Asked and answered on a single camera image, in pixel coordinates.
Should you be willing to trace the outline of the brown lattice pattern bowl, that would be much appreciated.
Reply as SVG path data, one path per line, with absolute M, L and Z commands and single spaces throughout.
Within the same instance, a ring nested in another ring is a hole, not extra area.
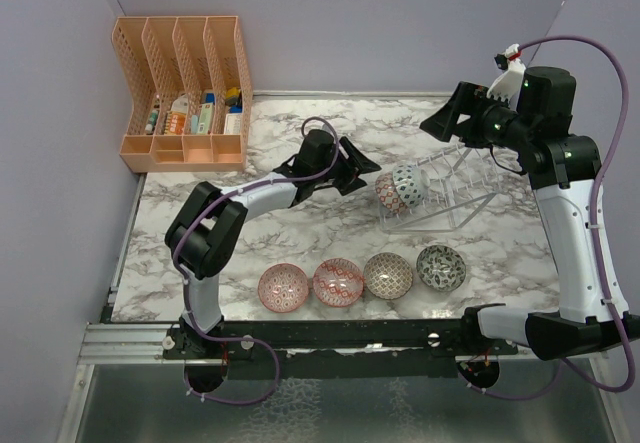
M 400 255 L 390 252 L 372 256 L 363 271 L 366 288 L 376 297 L 395 300 L 413 285 L 413 270 Z

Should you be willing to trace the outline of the red diamond pattern bowl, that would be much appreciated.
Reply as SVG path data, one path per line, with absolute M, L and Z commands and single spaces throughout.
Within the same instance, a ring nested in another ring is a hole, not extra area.
M 363 272 L 355 263 L 344 258 L 323 261 L 312 278 L 316 297 L 325 305 L 335 308 L 355 303 L 361 297 L 364 286 Z

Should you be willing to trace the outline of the yellow black toy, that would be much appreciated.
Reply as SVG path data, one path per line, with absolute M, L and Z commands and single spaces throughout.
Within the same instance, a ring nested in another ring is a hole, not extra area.
M 229 107 L 242 106 L 242 90 L 240 87 L 231 87 L 226 91 L 225 105 Z

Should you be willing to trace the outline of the black white leaf bowl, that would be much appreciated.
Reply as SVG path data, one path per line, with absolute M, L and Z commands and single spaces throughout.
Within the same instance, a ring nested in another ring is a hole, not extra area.
M 462 256 L 445 245 L 424 248 L 416 259 L 416 271 L 420 280 L 439 292 L 451 292 L 466 280 L 466 264 Z

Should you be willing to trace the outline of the peach plastic desk organizer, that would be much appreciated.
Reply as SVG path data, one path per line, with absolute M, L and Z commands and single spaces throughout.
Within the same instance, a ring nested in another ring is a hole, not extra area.
M 253 87 L 238 17 L 120 17 L 112 44 L 132 98 L 120 147 L 132 172 L 245 168 Z

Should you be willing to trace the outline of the orange white box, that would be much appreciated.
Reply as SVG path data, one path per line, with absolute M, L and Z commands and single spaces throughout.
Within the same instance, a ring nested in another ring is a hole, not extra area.
M 183 93 L 170 105 L 165 119 L 165 135 L 180 136 L 184 133 L 188 109 L 189 99 L 188 96 Z

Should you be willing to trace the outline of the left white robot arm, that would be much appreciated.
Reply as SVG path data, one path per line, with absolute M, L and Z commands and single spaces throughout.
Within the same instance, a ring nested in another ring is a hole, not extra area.
M 334 188 L 348 195 L 366 185 L 365 174 L 381 166 L 346 137 L 312 129 L 296 154 L 266 176 L 244 185 L 196 185 L 165 235 L 183 280 L 182 319 L 191 328 L 186 345 L 206 358 L 220 348 L 215 328 L 223 320 L 219 277 L 231 259 L 243 226 L 264 214 L 297 206 L 315 191 Z

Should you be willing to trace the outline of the black mounting rail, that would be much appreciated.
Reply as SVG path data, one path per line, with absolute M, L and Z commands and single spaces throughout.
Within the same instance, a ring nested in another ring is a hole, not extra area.
M 189 378 L 217 381 L 427 376 L 453 378 L 456 358 L 513 355 L 503 340 L 468 336 L 468 318 L 362 321 L 225 321 L 206 340 L 183 321 L 164 335 L 157 363 L 184 364 Z

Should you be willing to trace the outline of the blue triangle pattern bowl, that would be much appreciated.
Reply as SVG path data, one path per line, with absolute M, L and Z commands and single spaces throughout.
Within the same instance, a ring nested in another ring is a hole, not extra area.
M 377 177 L 375 192 L 382 206 L 390 213 L 401 214 L 408 209 L 396 190 L 391 172 L 383 173 Z

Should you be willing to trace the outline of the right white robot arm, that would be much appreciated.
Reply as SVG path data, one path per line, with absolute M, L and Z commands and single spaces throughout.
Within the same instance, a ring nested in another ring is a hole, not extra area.
M 486 87 L 457 85 L 451 98 L 420 124 L 439 141 L 458 137 L 469 148 L 501 147 L 517 155 L 529 178 L 560 285 L 559 308 L 539 312 L 490 304 L 470 307 L 459 341 L 481 354 L 495 340 L 530 348 L 542 360 L 588 354 L 639 337 L 639 318 L 621 294 L 608 250 L 596 176 L 596 143 L 570 133 L 575 78 L 556 67 L 524 71 L 515 109 Z

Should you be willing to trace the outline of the aluminium extrusion frame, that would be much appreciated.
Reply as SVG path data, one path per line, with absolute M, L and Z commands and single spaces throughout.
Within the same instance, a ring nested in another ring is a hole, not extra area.
M 144 365 L 163 361 L 162 341 L 170 324 L 89 324 L 78 363 L 83 365 Z

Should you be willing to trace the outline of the pink pattern bowl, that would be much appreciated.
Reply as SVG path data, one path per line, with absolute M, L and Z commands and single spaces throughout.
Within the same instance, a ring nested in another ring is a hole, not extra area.
M 306 273 L 296 265 L 279 263 L 260 277 L 258 297 L 265 308 L 275 313 L 289 313 L 301 307 L 309 295 Z

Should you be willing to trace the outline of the blue diamond dot bowl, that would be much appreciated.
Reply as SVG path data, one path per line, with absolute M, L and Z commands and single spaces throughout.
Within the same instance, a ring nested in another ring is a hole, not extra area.
M 412 164 L 398 164 L 392 170 L 392 179 L 396 192 L 409 209 L 422 204 L 430 186 L 430 178 L 424 169 Z

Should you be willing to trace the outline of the green white box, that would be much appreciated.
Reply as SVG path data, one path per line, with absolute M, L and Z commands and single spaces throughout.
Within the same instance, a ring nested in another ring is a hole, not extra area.
M 203 103 L 191 117 L 191 134 L 207 135 L 212 127 L 215 104 L 211 102 Z

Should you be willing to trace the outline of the small marker bottles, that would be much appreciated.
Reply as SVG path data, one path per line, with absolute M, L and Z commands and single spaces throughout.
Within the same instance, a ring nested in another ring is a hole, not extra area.
M 158 94 L 154 96 L 153 104 L 149 112 L 147 122 L 144 128 L 145 135 L 153 135 L 160 115 L 160 97 Z

